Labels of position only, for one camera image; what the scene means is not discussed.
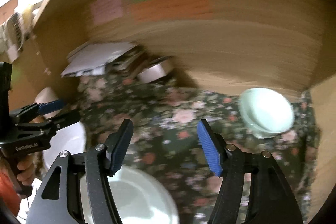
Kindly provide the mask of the person's left hand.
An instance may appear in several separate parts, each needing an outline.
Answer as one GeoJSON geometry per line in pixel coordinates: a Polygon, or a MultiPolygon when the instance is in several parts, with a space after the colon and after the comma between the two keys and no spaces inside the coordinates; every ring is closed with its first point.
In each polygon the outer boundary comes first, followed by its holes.
{"type": "Polygon", "coordinates": [[[31,186],[35,179],[35,166],[33,162],[33,155],[27,155],[18,162],[17,168],[19,174],[17,179],[25,186],[31,186]]]}

